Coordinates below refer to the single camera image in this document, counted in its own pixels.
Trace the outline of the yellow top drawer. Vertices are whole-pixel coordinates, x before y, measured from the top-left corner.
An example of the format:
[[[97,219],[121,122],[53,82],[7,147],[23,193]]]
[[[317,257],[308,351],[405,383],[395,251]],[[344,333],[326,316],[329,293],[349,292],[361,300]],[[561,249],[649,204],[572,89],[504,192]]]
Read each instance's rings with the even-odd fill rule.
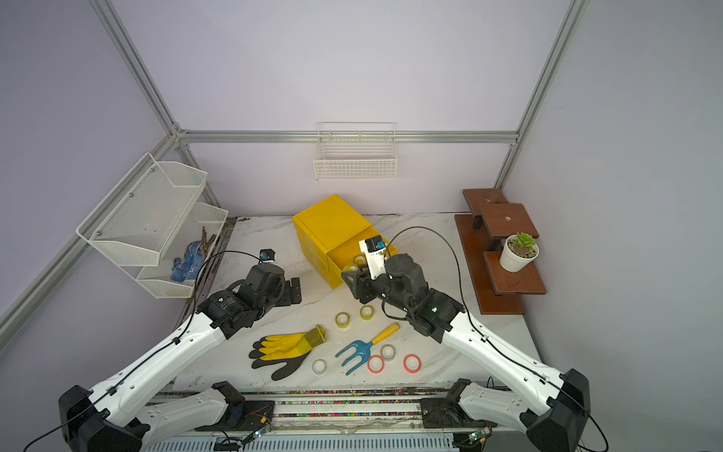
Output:
[[[329,264],[329,285],[335,289],[343,284],[342,271],[345,267],[355,264],[355,259],[363,255],[360,242],[380,235],[373,226],[366,227],[355,234],[345,234],[339,244],[332,246],[327,252]]]

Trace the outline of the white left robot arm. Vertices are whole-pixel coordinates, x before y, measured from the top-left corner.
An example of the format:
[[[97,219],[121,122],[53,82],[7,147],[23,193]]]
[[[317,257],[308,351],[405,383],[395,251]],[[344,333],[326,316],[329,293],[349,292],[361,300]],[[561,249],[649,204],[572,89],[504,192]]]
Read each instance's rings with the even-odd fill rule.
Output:
[[[188,321],[131,365],[90,389],[58,401],[62,437],[73,451],[143,451],[179,434],[257,428],[260,403],[229,382],[154,407],[149,401],[205,353],[252,327],[273,307],[301,303],[300,280],[261,263],[248,276],[201,302]]]

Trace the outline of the yellow plastic drawer cabinet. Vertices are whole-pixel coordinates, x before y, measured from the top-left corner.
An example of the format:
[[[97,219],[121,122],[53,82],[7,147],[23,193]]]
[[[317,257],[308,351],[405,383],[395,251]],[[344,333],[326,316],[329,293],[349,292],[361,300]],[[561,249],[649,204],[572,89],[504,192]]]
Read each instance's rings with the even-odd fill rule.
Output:
[[[329,285],[327,252],[345,234],[355,234],[372,224],[340,196],[333,195],[292,218],[301,250]]]

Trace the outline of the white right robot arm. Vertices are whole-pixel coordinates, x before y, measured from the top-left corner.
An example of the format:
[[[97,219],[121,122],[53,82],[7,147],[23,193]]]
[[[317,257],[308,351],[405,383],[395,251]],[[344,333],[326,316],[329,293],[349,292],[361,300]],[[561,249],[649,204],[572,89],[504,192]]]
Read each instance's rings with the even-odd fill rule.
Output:
[[[470,418],[483,418],[525,433],[540,451],[574,451],[591,420],[589,379],[572,368],[562,372],[541,363],[493,333],[464,304],[427,283],[423,269],[408,254],[345,271],[352,297],[367,304],[380,299],[402,310],[423,336],[453,348],[502,380],[517,397],[466,384],[453,398]]]

